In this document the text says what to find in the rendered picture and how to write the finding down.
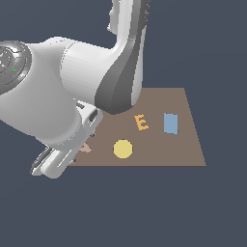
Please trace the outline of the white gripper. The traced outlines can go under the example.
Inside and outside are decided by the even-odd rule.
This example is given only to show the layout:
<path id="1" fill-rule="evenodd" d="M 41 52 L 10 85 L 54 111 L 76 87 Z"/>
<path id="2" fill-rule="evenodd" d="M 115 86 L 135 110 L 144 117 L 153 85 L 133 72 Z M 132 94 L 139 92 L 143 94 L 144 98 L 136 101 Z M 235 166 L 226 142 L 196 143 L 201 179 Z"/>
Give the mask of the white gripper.
<path id="1" fill-rule="evenodd" d="M 32 164 L 32 176 L 58 178 L 70 163 L 75 162 L 75 155 L 88 138 L 95 136 L 96 127 L 103 118 L 101 110 L 92 104 L 77 102 L 76 111 L 79 114 L 79 126 L 75 132 L 64 143 L 45 146 Z"/>

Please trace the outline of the brown board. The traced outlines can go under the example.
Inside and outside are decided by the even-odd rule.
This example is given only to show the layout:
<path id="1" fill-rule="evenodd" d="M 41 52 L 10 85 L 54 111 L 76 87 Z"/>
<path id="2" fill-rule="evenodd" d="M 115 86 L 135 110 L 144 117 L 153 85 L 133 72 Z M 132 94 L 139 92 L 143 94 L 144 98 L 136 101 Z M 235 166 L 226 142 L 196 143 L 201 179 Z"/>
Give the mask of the brown board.
<path id="1" fill-rule="evenodd" d="M 165 113 L 178 116 L 177 134 L 164 132 Z M 148 129 L 138 129 L 134 116 L 139 114 L 144 115 Z M 129 158 L 120 159 L 114 154 L 114 144 L 119 140 L 132 144 Z M 144 88 L 130 110 L 118 115 L 104 113 L 96 136 L 87 144 L 92 151 L 79 152 L 75 167 L 206 165 L 183 88 Z"/>

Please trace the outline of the yellow round block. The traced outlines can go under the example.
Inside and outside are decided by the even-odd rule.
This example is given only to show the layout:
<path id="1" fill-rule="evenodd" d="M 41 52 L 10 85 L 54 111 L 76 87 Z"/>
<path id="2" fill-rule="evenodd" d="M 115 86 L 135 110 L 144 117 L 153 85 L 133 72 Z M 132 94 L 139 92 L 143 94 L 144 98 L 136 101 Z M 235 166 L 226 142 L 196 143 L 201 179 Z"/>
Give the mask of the yellow round block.
<path id="1" fill-rule="evenodd" d="M 129 158 L 132 155 L 132 144 L 128 140 L 119 140 L 114 144 L 113 152 L 120 159 Z"/>

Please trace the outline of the orange letter E block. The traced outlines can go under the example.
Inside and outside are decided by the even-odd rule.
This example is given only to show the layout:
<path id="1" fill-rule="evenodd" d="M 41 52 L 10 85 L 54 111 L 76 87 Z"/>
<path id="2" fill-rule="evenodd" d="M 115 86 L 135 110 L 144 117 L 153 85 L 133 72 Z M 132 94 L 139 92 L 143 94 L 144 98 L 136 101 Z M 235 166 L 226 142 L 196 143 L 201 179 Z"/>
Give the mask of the orange letter E block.
<path id="1" fill-rule="evenodd" d="M 149 128 L 146 125 L 146 120 L 144 119 L 143 114 L 135 115 L 134 118 L 135 118 L 135 121 L 136 121 L 136 124 L 139 130 L 146 130 Z"/>

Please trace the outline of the blue rectangular block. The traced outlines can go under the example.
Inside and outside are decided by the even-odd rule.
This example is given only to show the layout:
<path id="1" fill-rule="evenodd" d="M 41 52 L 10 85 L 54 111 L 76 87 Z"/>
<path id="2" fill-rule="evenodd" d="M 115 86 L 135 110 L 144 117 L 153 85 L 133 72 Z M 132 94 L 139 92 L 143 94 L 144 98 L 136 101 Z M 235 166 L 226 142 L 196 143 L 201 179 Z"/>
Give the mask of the blue rectangular block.
<path id="1" fill-rule="evenodd" d="M 170 134 L 178 133 L 178 116 L 175 114 L 164 114 L 164 132 Z"/>

